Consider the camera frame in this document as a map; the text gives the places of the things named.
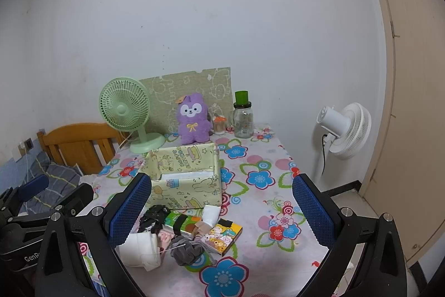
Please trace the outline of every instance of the green patterned board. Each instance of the green patterned board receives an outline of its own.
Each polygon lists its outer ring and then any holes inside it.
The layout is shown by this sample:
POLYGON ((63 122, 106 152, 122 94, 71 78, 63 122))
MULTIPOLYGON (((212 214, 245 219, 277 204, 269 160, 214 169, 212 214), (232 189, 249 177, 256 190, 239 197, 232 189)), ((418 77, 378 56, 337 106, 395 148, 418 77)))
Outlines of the green patterned board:
POLYGON ((200 92, 209 112, 228 117, 233 110, 230 67, 211 68, 202 72, 189 71, 141 80, 151 101, 148 132, 177 132, 175 101, 183 95, 200 92))

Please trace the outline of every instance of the wooden chair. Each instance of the wooden chair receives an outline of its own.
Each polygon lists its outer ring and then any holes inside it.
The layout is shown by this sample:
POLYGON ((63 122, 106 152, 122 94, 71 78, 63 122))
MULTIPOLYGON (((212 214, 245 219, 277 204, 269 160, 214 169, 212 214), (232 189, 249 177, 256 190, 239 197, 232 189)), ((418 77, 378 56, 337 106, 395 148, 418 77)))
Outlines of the wooden chair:
POLYGON ((68 166, 79 165, 84 174, 97 174, 103 166, 93 141, 97 141, 103 158, 108 163, 115 154, 111 139, 114 138, 121 144, 126 135, 106 123, 82 123, 59 127, 46 135, 38 132, 37 137, 42 150, 57 164, 65 165, 65 159, 68 166))

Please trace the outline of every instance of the purple plush toy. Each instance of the purple plush toy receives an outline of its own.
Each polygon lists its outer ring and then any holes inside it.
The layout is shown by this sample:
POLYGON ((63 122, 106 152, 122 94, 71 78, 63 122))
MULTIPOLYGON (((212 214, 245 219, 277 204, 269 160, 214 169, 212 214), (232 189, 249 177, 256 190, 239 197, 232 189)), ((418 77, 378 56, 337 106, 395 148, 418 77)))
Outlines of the purple plush toy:
POLYGON ((177 107, 176 118, 183 145, 210 140, 212 123, 207 120, 207 105, 199 92, 184 97, 177 107))

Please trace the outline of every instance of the chair backrest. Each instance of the chair backrest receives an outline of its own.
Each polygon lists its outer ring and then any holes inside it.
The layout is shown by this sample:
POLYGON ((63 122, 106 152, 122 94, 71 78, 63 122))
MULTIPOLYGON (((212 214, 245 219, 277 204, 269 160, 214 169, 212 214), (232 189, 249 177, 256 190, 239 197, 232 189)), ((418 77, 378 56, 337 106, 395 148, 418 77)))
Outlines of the chair backrest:
POLYGON ((45 135, 37 133, 42 150, 57 164, 79 165, 85 174, 97 174, 103 166, 94 148, 96 141, 106 163, 113 158, 115 150, 112 139, 120 144, 123 135, 108 124, 82 123, 59 127, 45 135))
POLYGON ((341 227, 339 208, 323 195, 306 174, 296 176, 292 194, 308 221, 318 243, 331 249, 341 227))

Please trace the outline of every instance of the table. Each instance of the table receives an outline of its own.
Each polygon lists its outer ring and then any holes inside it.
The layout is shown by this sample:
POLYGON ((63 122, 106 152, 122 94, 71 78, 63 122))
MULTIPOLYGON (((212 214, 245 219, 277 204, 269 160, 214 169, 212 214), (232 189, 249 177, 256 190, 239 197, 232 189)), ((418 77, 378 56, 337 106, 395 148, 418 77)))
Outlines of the table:
MULTIPOLYGON (((291 185, 299 168, 267 124, 255 125, 249 139, 227 132, 211 140, 220 151, 221 216, 241 225, 241 236, 223 258, 213 255, 219 259, 215 267, 208 266, 205 256, 190 267, 180 267, 167 252, 155 270, 128 271, 150 297, 295 297, 328 251, 318 244, 293 198, 291 185)), ((164 147, 180 141, 176 133, 166 135, 164 147)), ((82 177, 81 183, 94 189, 94 200, 84 214, 121 192, 143 161, 143 155, 126 148, 99 175, 82 177)), ((202 210, 184 212, 200 215, 202 210)), ((93 281, 103 284, 86 244, 81 244, 81 252, 93 281)))

